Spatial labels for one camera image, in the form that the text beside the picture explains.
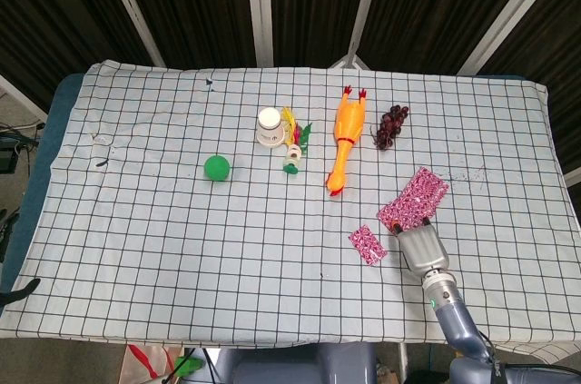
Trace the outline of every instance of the grapes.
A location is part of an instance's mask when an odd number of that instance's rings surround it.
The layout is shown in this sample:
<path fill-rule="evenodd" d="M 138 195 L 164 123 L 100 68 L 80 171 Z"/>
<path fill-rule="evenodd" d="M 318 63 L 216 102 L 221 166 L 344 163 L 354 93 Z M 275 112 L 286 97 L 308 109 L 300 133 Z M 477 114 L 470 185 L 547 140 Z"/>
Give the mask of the grapes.
<path fill-rule="evenodd" d="M 389 108 L 389 112 L 381 115 L 381 122 L 379 129 L 373 142 L 379 150 L 386 151 L 390 146 L 393 146 L 394 139 L 401 133 L 401 125 L 408 117 L 409 107 L 401 107 L 399 104 L 394 104 Z"/>

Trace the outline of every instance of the black grid line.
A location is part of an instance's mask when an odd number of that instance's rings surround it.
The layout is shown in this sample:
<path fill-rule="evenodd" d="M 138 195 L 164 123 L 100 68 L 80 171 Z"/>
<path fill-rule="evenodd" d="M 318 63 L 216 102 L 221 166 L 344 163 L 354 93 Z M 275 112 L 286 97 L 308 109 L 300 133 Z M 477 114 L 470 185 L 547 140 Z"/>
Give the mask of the black grid line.
<path fill-rule="evenodd" d="M 367 119 L 343 194 L 330 199 L 346 84 L 368 91 Z M 0 336 L 442 341 L 419 280 L 375 217 L 426 166 L 450 183 L 434 223 L 477 325 L 506 349 L 563 358 L 579 350 L 581 240 L 546 100 L 544 86 L 509 80 L 95 65 L 16 287 L 44 282 L 6 308 Z M 409 118 L 381 153 L 367 129 L 394 103 Z M 254 140 L 257 112 L 285 105 L 313 123 L 295 176 L 281 170 L 285 148 Z M 216 153 L 231 159 L 227 182 L 203 176 Z M 389 251 L 375 267 L 349 243 L 362 224 Z"/>

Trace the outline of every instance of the white cup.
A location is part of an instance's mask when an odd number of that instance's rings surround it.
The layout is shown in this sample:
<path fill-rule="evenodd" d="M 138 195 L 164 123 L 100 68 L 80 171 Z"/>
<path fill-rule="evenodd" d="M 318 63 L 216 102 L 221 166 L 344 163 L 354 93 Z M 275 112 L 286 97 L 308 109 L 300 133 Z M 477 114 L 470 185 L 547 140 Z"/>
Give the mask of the white cup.
<path fill-rule="evenodd" d="M 274 148 L 284 142 L 281 114 L 274 107 L 267 107 L 258 113 L 256 140 L 269 148 Z"/>

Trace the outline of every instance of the green toy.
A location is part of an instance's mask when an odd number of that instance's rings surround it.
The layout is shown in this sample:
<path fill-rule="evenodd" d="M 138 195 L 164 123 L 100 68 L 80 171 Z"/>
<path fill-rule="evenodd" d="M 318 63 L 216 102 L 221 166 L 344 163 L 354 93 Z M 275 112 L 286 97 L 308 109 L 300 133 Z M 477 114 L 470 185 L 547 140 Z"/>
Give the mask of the green toy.
<path fill-rule="evenodd" d="M 203 164 L 203 170 L 213 182 L 223 182 L 230 173 L 230 164 L 221 155 L 213 155 Z"/>
<path fill-rule="evenodd" d="M 203 368 L 204 361 L 203 359 L 187 359 L 183 364 L 182 361 L 185 357 L 178 357 L 175 361 L 175 364 L 178 365 L 178 369 L 175 371 L 176 377 L 187 377 L 188 375 L 192 375 L 193 372 Z"/>

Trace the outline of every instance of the yellow toy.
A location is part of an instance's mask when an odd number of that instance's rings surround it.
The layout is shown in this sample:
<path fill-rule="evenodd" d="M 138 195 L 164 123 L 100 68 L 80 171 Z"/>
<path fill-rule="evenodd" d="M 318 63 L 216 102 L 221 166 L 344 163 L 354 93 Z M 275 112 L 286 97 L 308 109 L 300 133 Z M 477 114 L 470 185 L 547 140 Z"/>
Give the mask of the yellow toy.
<path fill-rule="evenodd" d="M 351 147 L 357 143 L 363 124 L 365 123 L 365 89 L 359 91 L 359 100 L 356 103 L 349 103 L 347 99 L 351 93 L 351 86 L 345 86 L 343 98 L 337 110 L 337 121 L 335 122 L 335 140 L 337 141 L 337 160 L 333 166 L 333 172 L 327 178 L 327 189 L 330 196 L 341 193 L 345 186 L 345 163 L 349 157 Z"/>

